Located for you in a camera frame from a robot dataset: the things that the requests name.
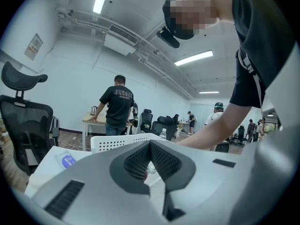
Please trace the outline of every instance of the chair headrest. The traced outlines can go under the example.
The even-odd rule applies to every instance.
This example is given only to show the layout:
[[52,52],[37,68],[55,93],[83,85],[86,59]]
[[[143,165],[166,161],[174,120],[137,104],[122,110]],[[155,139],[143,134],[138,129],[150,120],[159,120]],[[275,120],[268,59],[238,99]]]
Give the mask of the chair headrest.
[[170,118],[170,117],[168,118],[168,117],[162,117],[162,116],[160,116],[160,117],[158,117],[157,121],[159,123],[164,124],[164,125],[173,125],[173,119]]
[[144,113],[152,113],[150,109],[144,109]]
[[20,73],[10,62],[6,62],[2,69],[1,79],[3,83],[12,90],[27,91],[34,88],[37,83],[46,82],[48,76],[46,74],[29,76]]

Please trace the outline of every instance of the blue jeans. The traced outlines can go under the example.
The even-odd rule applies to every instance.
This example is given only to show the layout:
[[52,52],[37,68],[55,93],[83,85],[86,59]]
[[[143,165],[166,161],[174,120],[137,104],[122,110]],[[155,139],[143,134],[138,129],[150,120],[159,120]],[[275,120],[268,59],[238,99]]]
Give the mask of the blue jeans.
[[105,124],[106,136],[119,136],[121,132],[125,129],[124,127],[113,127],[109,124]]

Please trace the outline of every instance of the hand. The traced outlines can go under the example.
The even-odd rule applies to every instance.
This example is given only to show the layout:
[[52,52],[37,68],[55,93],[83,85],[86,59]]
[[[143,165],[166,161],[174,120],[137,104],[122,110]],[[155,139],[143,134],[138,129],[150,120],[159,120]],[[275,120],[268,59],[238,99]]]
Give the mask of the hand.
[[98,116],[96,116],[96,115],[94,115],[94,116],[92,116],[90,119],[88,119],[88,121],[97,121],[97,118],[98,118]]

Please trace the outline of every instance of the air conditioning unit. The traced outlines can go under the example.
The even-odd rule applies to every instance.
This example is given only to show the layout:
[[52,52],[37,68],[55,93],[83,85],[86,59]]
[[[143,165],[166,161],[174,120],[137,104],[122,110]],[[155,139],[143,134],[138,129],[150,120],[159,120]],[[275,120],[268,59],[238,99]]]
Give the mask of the air conditioning unit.
[[125,30],[116,27],[115,25],[111,25],[110,28],[108,29],[108,33],[122,39],[124,42],[135,46],[138,43],[138,39],[135,38],[134,36],[130,35],[128,32]]
[[104,46],[113,49],[124,56],[127,56],[128,53],[134,53],[136,51],[135,47],[109,33],[107,33],[105,36]]

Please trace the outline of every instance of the water bottle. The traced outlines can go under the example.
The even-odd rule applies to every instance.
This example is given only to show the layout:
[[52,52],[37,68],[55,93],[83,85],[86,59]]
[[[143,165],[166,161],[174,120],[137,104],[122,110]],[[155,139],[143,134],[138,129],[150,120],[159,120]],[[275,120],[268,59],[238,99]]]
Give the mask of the water bottle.
[[167,138],[167,134],[165,133],[167,131],[167,129],[163,128],[163,131],[160,133],[160,137],[166,139]]

